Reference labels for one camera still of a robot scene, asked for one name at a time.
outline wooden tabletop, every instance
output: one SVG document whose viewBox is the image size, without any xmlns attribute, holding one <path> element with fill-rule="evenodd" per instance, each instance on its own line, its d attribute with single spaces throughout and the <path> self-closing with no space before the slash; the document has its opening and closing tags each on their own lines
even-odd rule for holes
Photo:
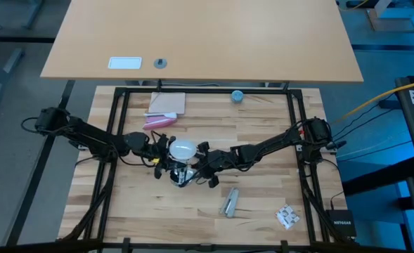
<svg viewBox="0 0 414 253">
<path fill-rule="evenodd" d="M 88 123 L 106 129 L 114 90 L 113 86 L 96 89 Z M 307 117 L 325 118 L 319 90 L 302 91 Z M 143 131 L 143 113 L 149 100 L 149 93 L 131 95 L 124 133 Z M 121 104 L 120 101 L 116 122 Z M 209 141 L 212 150 L 228 150 L 233 145 L 258 143 L 284 132 L 289 126 L 284 95 L 246 95 L 242 104 L 235 105 L 229 94 L 187 93 L 185 115 L 158 132 L 195 143 Z M 89 152 L 80 152 L 79 160 L 90 156 Z M 332 155 L 326 154 L 324 158 L 336 162 Z M 124 159 L 141 162 L 133 155 Z M 89 208 L 97 168 L 98 162 L 94 160 L 76 167 L 59 237 L 67 235 Z M 330 198 L 342 191 L 339 173 L 333 165 L 322 162 L 318 165 L 318 177 L 324 205 L 330 208 Z M 220 184 L 213 189 L 207 184 L 177 188 L 171 184 L 168 174 L 157 180 L 152 168 L 130 167 L 119 162 L 105 241 L 122 242 L 124 237 L 130 237 L 137 243 L 279 245 L 281 240 L 287 240 L 290 245 L 309 244 L 295 148 L 264 157 L 248 172 L 223 171 L 219 180 Z M 240 194 L 235 217 L 227 219 L 219 215 L 219 209 L 232 187 L 237 187 Z M 343 195 L 333 201 L 335 208 L 347 208 Z M 301 218 L 288 231 L 275 217 L 284 204 L 290 205 Z M 94 231 L 97 231 L 98 216 Z M 320 240 L 314 210 L 313 221 Z"/>
<path fill-rule="evenodd" d="M 109 69 L 111 57 L 141 69 Z M 363 81 L 335 0 L 72 1 L 41 76 Z"/>
</svg>

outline yellow cable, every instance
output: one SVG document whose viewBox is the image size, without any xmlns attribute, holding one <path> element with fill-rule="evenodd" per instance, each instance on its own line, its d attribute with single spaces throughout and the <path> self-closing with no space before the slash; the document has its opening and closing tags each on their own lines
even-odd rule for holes
<svg viewBox="0 0 414 253">
<path fill-rule="evenodd" d="M 341 8 L 341 7 L 339 7 L 339 6 L 338 6 L 338 8 L 339 8 L 341 11 L 351 11 L 351 10 L 355 10 L 356 8 L 358 8 L 358 7 L 362 6 L 363 4 L 366 4 L 368 1 L 369 1 L 369 0 L 365 0 L 365 1 L 363 1 L 361 4 L 359 4 L 359 5 L 357 5 L 357 6 L 353 7 L 353 8 L 343 9 L 343 8 Z"/>
<path fill-rule="evenodd" d="M 372 102 L 374 102 L 374 101 L 376 101 L 378 99 L 381 99 L 384 96 L 388 96 L 389 94 L 392 94 L 394 92 L 402 91 L 404 89 L 409 89 L 409 88 L 413 88 L 413 87 L 414 87 L 414 83 L 409 84 L 409 85 L 405 85 L 405 86 L 402 86 L 402 87 L 399 87 L 399 88 L 392 89 L 391 91 L 387 91 L 387 92 L 381 93 L 380 95 L 378 95 L 378 96 L 370 99 L 368 102 L 365 102 L 364 104 L 362 104 L 362 105 L 358 106 L 357 108 L 353 109 L 352 111 L 348 112 L 346 115 L 342 116 L 340 119 L 332 122 L 332 124 L 338 123 L 338 122 L 342 121 L 343 119 L 346 119 L 348 116 L 354 114 L 355 112 L 358 112 L 359 110 L 361 110 L 364 107 L 368 106 Z"/>
</svg>

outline small packet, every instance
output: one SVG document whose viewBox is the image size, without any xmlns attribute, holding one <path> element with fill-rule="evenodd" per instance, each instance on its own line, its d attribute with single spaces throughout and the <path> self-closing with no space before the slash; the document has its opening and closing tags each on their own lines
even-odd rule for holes
<svg viewBox="0 0 414 253">
<path fill-rule="evenodd" d="M 300 220 L 300 217 L 297 216 L 289 205 L 284 205 L 280 208 L 280 210 L 276 212 L 276 217 L 286 229 L 290 229 Z"/>
</svg>

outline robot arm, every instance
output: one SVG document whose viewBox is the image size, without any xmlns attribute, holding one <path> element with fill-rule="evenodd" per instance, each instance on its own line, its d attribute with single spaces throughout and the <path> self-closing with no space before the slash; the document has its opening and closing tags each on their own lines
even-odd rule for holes
<svg viewBox="0 0 414 253">
<path fill-rule="evenodd" d="M 308 129 L 311 140 L 302 139 L 299 128 Z M 285 133 L 274 136 L 256 145 L 239 145 L 231 147 L 230 151 L 209 149 L 208 143 L 201 143 L 198 150 L 203 154 L 200 157 L 196 169 L 201 177 L 209 180 L 209 187 L 217 186 L 219 180 L 215 176 L 216 172 L 225 169 L 238 169 L 247 171 L 262 157 L 274 153 L 275 151 L 295 145 L 302 149 L 302 161 L 312 163 L 319 161 L 321 157 L 320 149 L 328 146 L 332 142 L 332 136 L 328 123 L 323 119 L 308 119 L 305 122 L 298 122 L 286 130 Z"/>
<path fill-rule="evenodd" d="M 38 134 L 64 136 L 74 146 L 87 147 L 94 157 L 105 162 L 124 157 L 130 151 L 149 160 L 167 156 L 168 139 L 165 135 L 161 135 L 157 143 L 149 144 L 150 139 L 145 133 L 109 134 L 58 108 L 43 109 L 34 126 Z"/>
</svg>

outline black box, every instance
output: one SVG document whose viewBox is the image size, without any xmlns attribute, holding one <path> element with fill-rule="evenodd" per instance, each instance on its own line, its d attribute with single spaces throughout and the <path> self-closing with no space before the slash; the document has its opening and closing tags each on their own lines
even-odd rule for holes
<svg viewBox="0 0 414 253">
<path fill-rule="evenodd" d="M 344 236 L 356 237 L 354 216 L 349 210 L 327 210 L 335 228 Z"/>
</svg>

